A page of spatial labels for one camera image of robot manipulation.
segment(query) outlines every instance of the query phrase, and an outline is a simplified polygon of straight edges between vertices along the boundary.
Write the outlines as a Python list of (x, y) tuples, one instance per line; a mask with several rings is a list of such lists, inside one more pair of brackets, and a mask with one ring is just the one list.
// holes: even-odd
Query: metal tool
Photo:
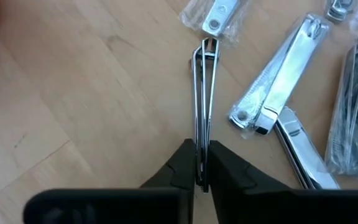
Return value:
[(219, 37), (239, 5), (240, 0), (215, 0), (203, 22), (202, 30), (213, 37)]
[[(205, 193), (208, 192), (209, 188), (207, 181), (208, 147), (211, 132), (215, 77), (219, 57), (219, 41), (214, 38), (206, 38), (202, 41), (201, 46), (193, 52), (193, 58), (191, 60), (194, 81), (195, 145), (197, 156), (196, 183), (201, 186)], [(208, 61), (213, 63), (209, 81), (209, 94), (207, 94), (206, 89), (208, 82), (206, 75)]]
[(332, 22), (339, 23), (353, 12), (356, 0), (328, 0), (326, 7), (326, 18)]
[(268, 134), (328, 31), (323, 18), (308, 14), (233, 107), (230, 121), (241, 129)]
[(358, 175), (358, 41), (344, 62), (326, 162), (335, 173)]
[(305, 189), (340, 189), (290, 108), (282, 110), (275, 129)]

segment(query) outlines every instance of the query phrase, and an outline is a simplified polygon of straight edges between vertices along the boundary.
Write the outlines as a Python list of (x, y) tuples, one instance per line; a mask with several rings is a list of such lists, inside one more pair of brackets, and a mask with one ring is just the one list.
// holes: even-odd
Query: chrome metal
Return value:
[(282, 110), (275, 129), (305, 189), (340, 189), (290, 108)]
[(241, 129), (268, 134), (328, 31), (329, 25), (323, 18), (308, 14), (233, 107), (230, 121)]
[(328, 0), (326, 7), (326, 18), (332, 22), (339, 23), (353, 12), (356, 0)]
[(219, 37), (239, 4), (240, 0), (215, 0), (203, 22), (202, 30), (214, 37)]
[(344, 61), (326, 162), (335, 173), (358, 175), (358, 40)]
[[(219, 41), (214, 38), (206, 38), (200, 47), (193, 52), (191, 67), (193, 70), (194, 107), (195, 107), (195, 144), (197, 156), (196, 183), (201, 186), (203, 192), (208, 192), (207, 163), (209, 136), (211, 132), (212, 110), (216, 70), (220, 57)], [(207, 61), (213, 62), (210, 77), (210, 92), (207, 92)]]

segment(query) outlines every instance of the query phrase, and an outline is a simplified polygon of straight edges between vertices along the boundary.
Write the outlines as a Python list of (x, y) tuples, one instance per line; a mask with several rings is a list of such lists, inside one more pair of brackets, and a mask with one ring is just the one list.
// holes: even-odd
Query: wood grain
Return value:
[[(186, 3), (0, 0), (0, 223), (20, 223), (44, 189), (138, 187), (193, 136), (188, 60), (200, 36), (178, 19)], [(223, 48), (213, 111), (212, 139), (295, 188), (277, 137), (244, 140), (226, 114), (309, 11), (321, 2), (251, 5), (240, 44)], [(343, 36), (333, 31), (289, 102), (321, 154)], [(195, 223), (216, 223), (210, 195), (196, 193)]]

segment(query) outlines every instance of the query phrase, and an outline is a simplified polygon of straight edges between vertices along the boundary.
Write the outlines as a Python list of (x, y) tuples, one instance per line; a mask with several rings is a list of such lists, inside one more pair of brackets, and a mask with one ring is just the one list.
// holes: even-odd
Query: wooden surface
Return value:
[[(188, 60), (200, 37), (184, 0), (0, 0), (0, 223), (55, 187), (138, 187), (193, 136)], [(299, 187), (277, 137), (244, 140), (226, 113), (315, 0), (259, 0), (240, 45), (223, 49), (212, 139)], [(289, 105), (324, 153), (341, 55), (332, 35)], [(196, 190), (195, 223), (216, 223)]]

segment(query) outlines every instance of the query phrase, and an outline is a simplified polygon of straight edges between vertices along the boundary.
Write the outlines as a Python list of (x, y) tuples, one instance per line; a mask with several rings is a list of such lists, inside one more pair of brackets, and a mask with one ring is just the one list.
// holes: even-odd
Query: wooden table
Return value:
[[(188, 60), (200, 37), (180, 0), (0, 0), (0, 223), (55, 187), (137, 187), (193, 136)], [(227, 112), (315, 0), (258, 0), (222, 51), (212, 139), (299, 187), (276, 135), (241, 138)], [(323, 44), (289, 106), (324, 154), (346, 45)], [(358, 184), (344, 181), (344, 186)], [(196, 190), (195, 223), (216, 223)]]

